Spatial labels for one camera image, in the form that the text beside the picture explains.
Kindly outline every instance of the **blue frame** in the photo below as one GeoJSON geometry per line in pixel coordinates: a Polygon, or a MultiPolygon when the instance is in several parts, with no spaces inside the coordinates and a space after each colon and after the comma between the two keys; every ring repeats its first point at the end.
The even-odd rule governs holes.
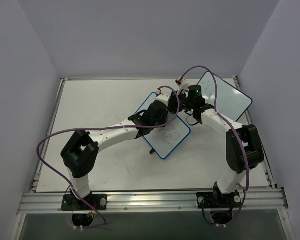
{"type": "MultiPolygon", "coordinates": [[[[138,110],[134,113],[134,114],[136,114],[137,112],[139,112],[139,110],[141,109],[141,107],[145,104],[145,102],[150,98],[150,96],[152,95],[152,94],[155,94],[156,96],[158,96],[155,92],[152,92],[152,93],[150,93],[150,95],[144,100],[144,102],[141,104],[141,106],[138,108],[138,110]]],[[[151,143],[145,138],[145,137],[143,137],[144,138],[144,140],[152,147],[152,149],[154,149],[154,151],[155,151],[155,153],[159,156],[159,158],[161,158],[162,160],[165,160],[165,159],[167,159],[169,156],[170,156],[170,154],[189,136],[189,134],[191,133],[191,128],[188,126],[188,124],[186,124],[185,123],[185,121],[183,121],[179,116],[177,116],[180,120],[181,120],[181,122],[183,122],[184,123],[184,125],[189,129],[189,133],[171,150],[171,152],[167,155],[167,156],[165,156],[165,157],[161,157],[158,153],[157,153],[157,151],[154,149],[154,147],[151,145],[151,143]]]]}

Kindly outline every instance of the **small whiteboard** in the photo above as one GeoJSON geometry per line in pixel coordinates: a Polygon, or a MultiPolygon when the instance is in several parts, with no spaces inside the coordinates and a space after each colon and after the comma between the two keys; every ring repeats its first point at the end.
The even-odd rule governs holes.
{"type": "MultiPolygon", "coordinates": [[[[215,76],[218,96],[216,108],[228,118],[237,121],[252,104],[252,99],[231,86],[229,83],[215,76]]],[[[207,104],[215,105],[216,88],[212,75],[206,72],[198,82],[202,87],[202,96],[207,104]]]]}
{"type": "MultiPolygon", "coordinates": [[[[150,104],[156,100],[157,94],[151,93],[144,103],[136,111],[147,110],[150,104]]],[[[174,114],[168,114],[167,122],[173,119],[174,114]]],[[[166,127],[155,128],[144,139],[154,149],[161,159],[166,159],[191,133],[188,125],[178,116],[166,127]]]]}

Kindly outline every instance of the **whiteboard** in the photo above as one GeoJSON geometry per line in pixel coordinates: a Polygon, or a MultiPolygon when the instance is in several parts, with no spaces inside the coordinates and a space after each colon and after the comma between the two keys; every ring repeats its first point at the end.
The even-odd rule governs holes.
{"type": "MultiPolygon", "coordinates": [[[[231,86],[220,77],[214,75],[216,86],[218,88],[218,96],[216,100],[216,108],[218,112],[228,118],[237,121],[242,114],[252,104],[252,99],[231,86]]],[[[202,87],[202,96],[207,104],[215,105],[216,88],[215,81],[209,72],[206,72],[198,82],[202,87]]]]}
{"type": "MultiPolygon", "coordinates": [[[[191,85],[198,83],[198,79],[187,80],[191,85]]],[[[178,88],[174,79],[65,81],[52,132],[120,123],[133,115],[146,96],[160,86],[178,88]]],[[[247,124],[247,119],[242,117],[240,122],[247,124]]],[[[69,174],[60,153],[71,136],[69,132],[51,138],[45,155],[45,160],[66,176],[69,174]]],[[[103,150],[89,174],[90,188],[93,191],[211,189],[227,166],[225,139],[201,124],[191,127],[189,137],[167,159],[150,155],[151,149],[139,138],[103,150]]],[[[251,171],[250,185],[268,186],[261,164],[251,171]]],[[[64,192],[67,187],[63,178],[42,167],[38,192],[64,192]]]]}
{"type": "MultiPolygon", "coordinates": [[[[157,94],[151,93],[144,103],[136,111],[147,110],[156,100],[157,94]]],[[[167,122],[175,117],[174,114],[168,114],[167,122]]],[[[191,133],[188,125],[179,117],[166,127],[155,128],[150,134],[144,136],[147,143],[155,150],[161,159],[166,159],[191,133]]]]}

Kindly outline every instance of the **white table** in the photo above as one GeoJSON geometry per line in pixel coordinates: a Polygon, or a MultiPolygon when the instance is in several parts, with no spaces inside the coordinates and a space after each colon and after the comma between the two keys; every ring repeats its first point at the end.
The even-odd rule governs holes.
{"type": "MultiPolygon", "coordinates": [[[[117,124],[133,115],[146,97],[163,85],[177,89],[173,79],[65,81],[52,132],[117,124]]],[[[248,124],[243,116],[239,122],[248,124]]],[[[204,125],[191,129],[190,136],[165,160],[156,154],[150,155],[151,147],[142,138],[102,151],[89,174],[91,190],[211,189],[227,164],[226,140],[204,125]]],[[[49,164],[66,176],[68,172],[60,153],[71,135],[53,137],[45,156],[49,164]]],[[[261,164],[250,172],[250,186],[269,186],[261,164]]],[[[42,167],[37,192],[64,192],[67,187],[68,183],[60,176],[42,167]]]]}

